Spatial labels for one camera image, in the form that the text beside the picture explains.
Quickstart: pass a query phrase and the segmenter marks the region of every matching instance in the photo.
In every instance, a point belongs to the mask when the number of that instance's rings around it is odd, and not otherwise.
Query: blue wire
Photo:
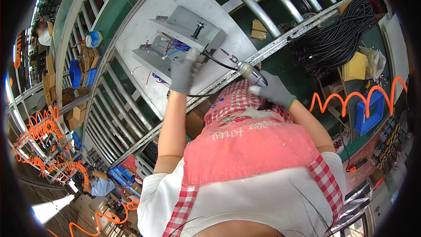
[[[177,52],[177,51],[179,51],[179,50],[183,50],[183,49],[187,49],[187,48],[190,48],[190,46],[186,46],[186,47],[182,47],[182,48],[180,48],[180,49],[178,49],[178,50],[174,50],[173,52],[171,52],[170,54],[167,54],[167,57],[168,56],[170,56],[171,54],[173,54],[174,52]]]

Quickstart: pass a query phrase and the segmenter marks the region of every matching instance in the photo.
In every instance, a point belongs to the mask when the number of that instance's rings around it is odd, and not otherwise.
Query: black cable bundle
[[[323,75],[349,62],[358,50],[362,34],[376,24],[367,0],[353,0],[344,15],[325,28],[314,28],[291,42],[291,52],[306,70]]]

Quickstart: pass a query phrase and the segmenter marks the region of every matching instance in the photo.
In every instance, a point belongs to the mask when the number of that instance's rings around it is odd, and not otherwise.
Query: person in blue shirt
[[[83,191],[88,192],[92,196],[104,197],[110,193],[115,185],[111,179],[108,178],[106,173],[100,171],[86,170],[89,177],[94,176],[94,181],[89,181],[89,186],[82,182]]]

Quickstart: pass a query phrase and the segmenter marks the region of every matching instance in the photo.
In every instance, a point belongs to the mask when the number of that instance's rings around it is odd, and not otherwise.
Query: worker
[[[49,20],[48,16],[44,17],[44,21],[38,20],[34,27],[32,36],[38,39],[39,43],[44,46],[51,45],[51,35],[53,34],[53,23]]]
[[[341,214],[345,175],[326,129],[279,77],[231,83],[186,146],[186,99],[199,65],[171,69],[153,175],[137,209],[145,237],[322,236]],[[257,110],[264,101],[274,105]]]
[[[90,180],[89,185],[82,182],[84,192],[92,196],[104,197],[115,188],[114,182],[108,178],[106,173],[89,169],[86,169],[86,172],[90,178],[94,177],[95,179],[92,182]]]

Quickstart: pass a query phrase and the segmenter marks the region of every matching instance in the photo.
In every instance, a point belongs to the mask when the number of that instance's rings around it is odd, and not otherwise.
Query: gray work glove
[[[86,169],[86,173],[89,177],[92,177],[92,170]]]
[[[189,94],[194,78],[199,73],[200,62],[197,61],[199,52],[190,48],[184,57],[173,61],[171,64],[171,87],[170,90]]]
[[[260,87],[257,85],[250,86],[249,92],[267,98],[271,103],[276,103],[288,110],[292,101],[297,97],[292,95],[278,76],[272,75],[267,71],[260,71],[262,76],[267,81],[267,87]]]

